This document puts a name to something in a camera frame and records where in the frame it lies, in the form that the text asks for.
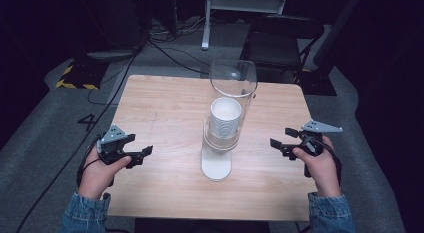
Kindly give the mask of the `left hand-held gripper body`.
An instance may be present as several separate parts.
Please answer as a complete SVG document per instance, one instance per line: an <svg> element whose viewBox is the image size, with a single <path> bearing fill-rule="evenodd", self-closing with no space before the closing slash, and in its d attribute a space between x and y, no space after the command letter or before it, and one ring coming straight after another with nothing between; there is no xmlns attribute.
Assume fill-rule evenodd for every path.
<svg viewBox="0 0 424 233"><path fill-rule="evenodd" d="M123 140L126 136L127 134L117 125L112 125L98 140L99 157L106 165L110 165L127 156L123 150L126 145Z"/></svg>

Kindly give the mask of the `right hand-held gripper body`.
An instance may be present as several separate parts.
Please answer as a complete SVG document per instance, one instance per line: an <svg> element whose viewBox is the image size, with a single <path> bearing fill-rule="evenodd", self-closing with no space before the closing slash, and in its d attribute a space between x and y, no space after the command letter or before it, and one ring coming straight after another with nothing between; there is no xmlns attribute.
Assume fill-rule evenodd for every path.
<svg viewBox="0 0 424 233"><path fill-rule="evenodd" d="M299 138L302 143L299 148L302 148L306 153L311 156L319 156L324 150L327 150L333 158L336 165L337 177L341 177L342 164L340 159L336 156L334 150L323 141L324 133L341 133L342 127L328 125L322 122L311 119L305 123L299 131Z"/></svg>

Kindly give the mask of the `stack of white paper cups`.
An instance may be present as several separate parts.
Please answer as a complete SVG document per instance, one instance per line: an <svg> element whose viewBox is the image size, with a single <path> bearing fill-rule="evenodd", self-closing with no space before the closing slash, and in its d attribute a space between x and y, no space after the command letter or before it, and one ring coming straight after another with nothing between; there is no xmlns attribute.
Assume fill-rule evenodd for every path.
<svg viewBox="0 0 424 233"><path fill-rule="evenodd" d="M210 131L219 138L233 137L240 125L242 107L238 101L221 97L214 100L210 106Z"/></svg>

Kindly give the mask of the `clear cup dispenser white base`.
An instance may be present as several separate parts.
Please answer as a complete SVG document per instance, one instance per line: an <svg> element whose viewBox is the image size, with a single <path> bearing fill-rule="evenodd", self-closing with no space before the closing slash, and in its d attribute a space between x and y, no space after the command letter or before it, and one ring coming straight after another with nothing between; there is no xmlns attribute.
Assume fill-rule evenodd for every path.
<svg viewBox="0 0 424 233"><path fill-rule="evenodd" d="M206 101L201 147L201 170L212 181L225 179L232 169L232 150L238 145L250 102L258 86L256 66L246 60L213 60L209 73L210 91ZM221 97L232 98L242 107L237 133L230 138L219 138L209 129L210 106Z"/></svg>

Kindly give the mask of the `person's right hand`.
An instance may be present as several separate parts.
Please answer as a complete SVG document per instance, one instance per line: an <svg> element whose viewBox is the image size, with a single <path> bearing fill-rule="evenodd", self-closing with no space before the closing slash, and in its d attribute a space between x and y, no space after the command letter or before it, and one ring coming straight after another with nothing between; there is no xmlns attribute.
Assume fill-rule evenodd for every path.
<svg viewBox="0 0 424 233"><path fill-rule="evenodd" d="M294 148L292 152L306 164L311 177L315 181L319 197L339 197L342 195L336 164L327 149L323 149L319 156L311 156L300 148Z"/></svg>

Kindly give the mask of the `person's left hand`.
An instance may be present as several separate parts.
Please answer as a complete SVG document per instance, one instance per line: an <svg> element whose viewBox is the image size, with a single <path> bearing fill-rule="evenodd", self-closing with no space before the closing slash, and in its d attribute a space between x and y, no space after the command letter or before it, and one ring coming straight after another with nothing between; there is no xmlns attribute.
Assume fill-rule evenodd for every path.
<svg viewBox="0 0 424 233"><path fill-rule="evenodd" d="M106 165L99 158L97 148L93 146L86 158L77 194L85 198L100 200L115 174L125 168L130 162L131 157L126 156L110 165Z"/></svg>

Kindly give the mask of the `dark floor mat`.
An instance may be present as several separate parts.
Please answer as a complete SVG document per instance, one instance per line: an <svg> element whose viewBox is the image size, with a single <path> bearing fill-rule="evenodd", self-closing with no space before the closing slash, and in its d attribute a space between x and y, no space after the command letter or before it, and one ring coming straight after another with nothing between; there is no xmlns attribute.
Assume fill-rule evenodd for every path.
<svg viewBox="0 0 424 233"><path fill-rule="evenodd" d="M315 71L301 71L296 74L294 81L305 95L336 96L336 90L328 75Z"/></svg>

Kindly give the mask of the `black yellow striped floor plate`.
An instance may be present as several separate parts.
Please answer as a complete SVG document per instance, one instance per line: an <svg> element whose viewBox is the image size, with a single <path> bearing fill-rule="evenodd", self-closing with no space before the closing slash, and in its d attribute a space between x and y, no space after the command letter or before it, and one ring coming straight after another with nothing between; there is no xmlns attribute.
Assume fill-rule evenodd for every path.
<svg viewBox="0 0 424 233"><path fill-rule="evenodd" d="M108 67L108 63L94 62L81 64L71 62L61 75L55 87L98 90Z"/></svg>

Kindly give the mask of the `black chair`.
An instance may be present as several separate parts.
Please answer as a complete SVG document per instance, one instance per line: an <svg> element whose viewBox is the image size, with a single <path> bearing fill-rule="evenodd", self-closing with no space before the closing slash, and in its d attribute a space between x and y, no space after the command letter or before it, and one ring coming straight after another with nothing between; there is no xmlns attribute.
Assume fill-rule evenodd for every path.
<svg viewBox="0 0 424 233"><path fill-rule="evenodd" d="M311 18L261 16L251 23L240 58L255 63L260 82L298 82L312 46L324 31L324 25Z"/></svg>

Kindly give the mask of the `grey slanted pole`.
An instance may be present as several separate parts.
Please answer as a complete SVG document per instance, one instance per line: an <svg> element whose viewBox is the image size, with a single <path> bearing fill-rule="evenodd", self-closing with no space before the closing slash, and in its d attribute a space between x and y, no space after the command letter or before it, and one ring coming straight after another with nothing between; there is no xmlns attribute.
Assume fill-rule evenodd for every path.
<svg viewBox="0 0 424 233"><path fill-rule="evenodd" d="M325 40L322 42L320 48L316 52L313 58L313 62L317 66L318 70L323 70L324 68L330 67L332 65L331 53L336 47L336 42L359 1L360 0L349 0L347 2L335 24L331 27L331 30L327 34Z"/></svg>

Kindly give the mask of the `white metal stand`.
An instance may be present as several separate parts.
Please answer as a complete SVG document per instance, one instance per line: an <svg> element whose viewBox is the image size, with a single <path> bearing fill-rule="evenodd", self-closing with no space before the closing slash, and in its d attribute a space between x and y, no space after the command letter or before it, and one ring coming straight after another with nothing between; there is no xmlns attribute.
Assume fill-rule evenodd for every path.
<svg viewBox="0 0 424 233"><path fill-rule="evenodd" d="M206 0L202 50L209 49L210 18L213 10L281 14L286 0Z"/></svg>

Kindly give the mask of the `grey floor base plate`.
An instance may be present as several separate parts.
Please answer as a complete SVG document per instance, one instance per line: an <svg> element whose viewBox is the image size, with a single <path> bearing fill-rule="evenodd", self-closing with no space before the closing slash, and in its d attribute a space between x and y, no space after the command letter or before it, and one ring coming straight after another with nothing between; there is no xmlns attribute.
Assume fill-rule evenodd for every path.
<svg viewBox="0 0 424 233"><path fill-rule="evenodd" d="M134 55L132 50L112 49L97 52L88 52L87 56L100 62L117 62L131 58Z"/></svg>

